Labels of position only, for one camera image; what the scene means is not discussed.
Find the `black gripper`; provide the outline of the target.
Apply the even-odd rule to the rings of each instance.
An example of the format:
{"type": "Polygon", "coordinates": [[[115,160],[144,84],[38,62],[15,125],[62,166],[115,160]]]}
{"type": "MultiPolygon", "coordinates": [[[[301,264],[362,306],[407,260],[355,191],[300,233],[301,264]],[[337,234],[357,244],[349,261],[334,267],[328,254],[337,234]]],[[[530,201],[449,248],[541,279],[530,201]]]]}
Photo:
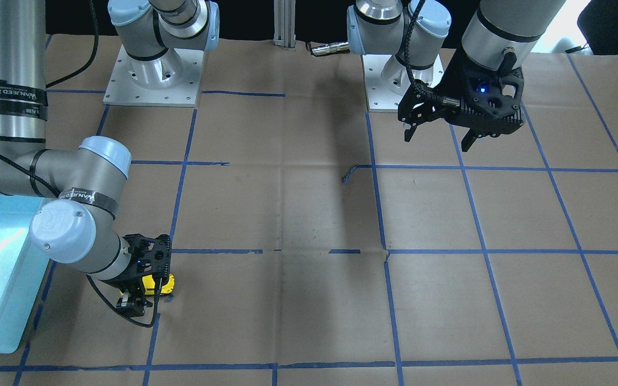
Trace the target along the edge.
{"type": "Polygon", "coordinates": [[[122,273],[111,279],[111,286],[124,292],[117,300],[117,312],[123,316],[144,316],[143,298],[132,293],[145,292],[142,279],[145,276],[152,277],[153,291],[157,295],[171,293],[171,237],[162,234],[150,239],[140,234],[128,234],[123,239],[128,244],[130,261],[122,273]]]}
{"type": "Polygon", "coordinates": [[[486,69],[457,51],[436,87],[425,86],[420,93],[410,86],[402,98],[398,120],[404,122],[404,141],[410,142],[419,125],[438,119],[469,128],[461,140],[462,152],[485,136],[511,134],[523,124],[523,87],[515,52],[501,51],[499,68],[486,69]]]}

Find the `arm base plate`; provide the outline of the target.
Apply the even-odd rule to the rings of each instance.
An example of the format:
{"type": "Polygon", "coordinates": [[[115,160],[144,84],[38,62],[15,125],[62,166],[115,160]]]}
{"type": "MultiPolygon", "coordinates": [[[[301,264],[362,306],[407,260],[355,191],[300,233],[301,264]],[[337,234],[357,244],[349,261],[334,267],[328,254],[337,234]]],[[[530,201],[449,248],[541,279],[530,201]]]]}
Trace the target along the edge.
{"type": "Polygon", "coordinates": [[[396,113],[410,86],[406,68],[393,55],[362,56],[369,112],[396,113]]]}
{"type": "Polygon", "coordinates": [[[198,105],[204,52],[170,49],[161,58],[138,61],[121,47],[106,86],[106,105],[192,107],[198,105]]]}

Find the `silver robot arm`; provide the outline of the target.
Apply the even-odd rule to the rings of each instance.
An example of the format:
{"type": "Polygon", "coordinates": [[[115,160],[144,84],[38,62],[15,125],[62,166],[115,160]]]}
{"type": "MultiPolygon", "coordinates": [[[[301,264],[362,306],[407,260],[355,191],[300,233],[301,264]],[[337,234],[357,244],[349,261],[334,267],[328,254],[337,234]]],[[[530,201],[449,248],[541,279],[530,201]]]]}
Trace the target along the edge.
{"type": "MultiPolygon", "coordinates": [[[[398,103],[405,142],[444,119],[468,128],[466,152],[478,138],[523,125],[521,65],[555,12],[532,1],[481,1],[436,86],[415,77],[433,66],[448,35],[450,15],[436,1],[356,1],[347,45],[354,54],[391,55],[409,78],[398,103]]],[[[170,281],[171,240],[113,232],[131,164],[120,142],[95,135],[73,152],[47,149],[44,34],[44,1],[0,1],[0,195],[51,198],[32,219],[32,244],[86,274],[93,289],[99,280],[120,290],[110,309],[135,323],[145,308],[158,308],[170,281]]]]}
{"type": "Polygon", "coordinates": [[[547,29],[562,1],[482,1],[474,11],[449,69],[435,81],[438,54],[454,19],[439,1],[355,1],[346,8],[347,57],[322,60],[226,41],[217,52],[223,4],[215,1],[110,1],[111,22],[133,67],[135,85],[156,85],[147,64],[191,51],[211,51],[205,81],[220,74],[248,86],[206,90],[188,149],[205,161],[231,161],[234,168],[262,173],[243,183],[214,188],[204,183],[214,169],[193,166],[189,207],[207,210],[198,222],[176,228],[182,247],[277,247],[313,251],[378,240],[375,205],[329,198],[312,176],[319,169],[363,164],[367,159],[367,58],[385,59],[376,71],[376,91],[389,93],[382,108],[398,111],[406,141],[420,122],[459,117],[473,135],[501,135],[520,127],[518,96],[502,96],[499,77],[517,91],[513,75],[547,29]]]}

